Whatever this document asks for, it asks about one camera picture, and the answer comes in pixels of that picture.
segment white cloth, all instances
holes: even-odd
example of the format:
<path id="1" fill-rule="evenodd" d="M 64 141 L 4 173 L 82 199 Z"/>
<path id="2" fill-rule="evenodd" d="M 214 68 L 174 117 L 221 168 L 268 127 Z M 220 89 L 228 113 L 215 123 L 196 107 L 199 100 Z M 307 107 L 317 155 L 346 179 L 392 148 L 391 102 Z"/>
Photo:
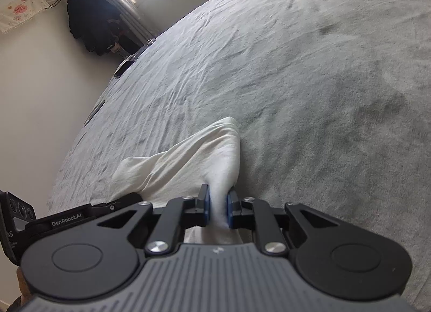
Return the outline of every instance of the white cloth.
<path id="1" fill-rule="evenodd" d="M 49 7 L 45 0 L 0 0 L 0 31 L 7 33 Z"/>
<path id="2" fill-rule="evenodd" d="M 221 119 L 166 152 L 150 157 L 131 156 L 115 171 L 109 201 L 139 193 L 154 207 L 184 195 L 197 196 L 210 185 L 210 225 L 186 231 L 188 243 L 240 243 L 237 230 L 227 223 L 226 195 L 240 168 L 240 137 L 235 119 Z"/>

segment metal pivot bolt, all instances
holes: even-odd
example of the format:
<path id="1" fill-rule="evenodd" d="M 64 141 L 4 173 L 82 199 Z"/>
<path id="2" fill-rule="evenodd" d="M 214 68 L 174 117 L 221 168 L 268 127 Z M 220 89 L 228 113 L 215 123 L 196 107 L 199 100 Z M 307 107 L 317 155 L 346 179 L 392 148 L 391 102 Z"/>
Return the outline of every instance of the metal pivot bolt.
<path id="1" fill-rule="evenodd" d="M 168 243 L 161 240 L 153 241 L 147 245 L 147 250 L 151 251 L 152 253 L 162 253 L 167 249 L 169 249 Z"/>
<path id="2" fill-rule="evenodd" d="M 265 251 L 271 254 L 279 254 L 286 250 L 286 246 L 283 243 L 272 241 L 265 244 Z"/>

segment gray blanket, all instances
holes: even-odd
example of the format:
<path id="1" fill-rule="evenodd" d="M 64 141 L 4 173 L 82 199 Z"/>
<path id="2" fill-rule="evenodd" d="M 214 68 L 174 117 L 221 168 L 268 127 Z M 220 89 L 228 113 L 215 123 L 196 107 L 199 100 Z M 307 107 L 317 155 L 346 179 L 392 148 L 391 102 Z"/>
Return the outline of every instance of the gray blanket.
<path id="1" fill-rule="evenodd" d="M 431 0 L 210 0 L 101 99 L 49 198 L 104 201 L 119 162 L 233 116 L 241 196 L 302 202 L 402 244 L 431 308 Z"/>

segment gray ribbed panel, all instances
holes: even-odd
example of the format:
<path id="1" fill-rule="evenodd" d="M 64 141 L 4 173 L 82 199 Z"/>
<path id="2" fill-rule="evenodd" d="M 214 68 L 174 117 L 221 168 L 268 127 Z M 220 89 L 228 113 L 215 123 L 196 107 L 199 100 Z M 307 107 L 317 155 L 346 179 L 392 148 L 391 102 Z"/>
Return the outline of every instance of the gray ribbed panel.
<path id="1" fill-rule="evenodd" d="M 100 302 L 61 305 L 40 298 L 25 312 L 412 312 L 400 297 L 352 303 L 308 286 L 283 258 L 254 244 L 182 245 L 153 258 L 123 291 Z"/>

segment red print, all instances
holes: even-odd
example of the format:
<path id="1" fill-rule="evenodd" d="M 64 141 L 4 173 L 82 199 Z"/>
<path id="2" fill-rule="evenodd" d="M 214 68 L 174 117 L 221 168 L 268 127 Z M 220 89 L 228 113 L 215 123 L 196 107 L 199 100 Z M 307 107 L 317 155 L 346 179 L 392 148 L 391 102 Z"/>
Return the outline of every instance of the red print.
<path id="1" fill-rule="evenodd" d="M 13 12 L 15 14 L 20 14 L 20 13 L 24 13 L 27 10 L 27 6 L 25 5 L 18 5 L 15 7 L 15 9 L 13 10 Z"/>

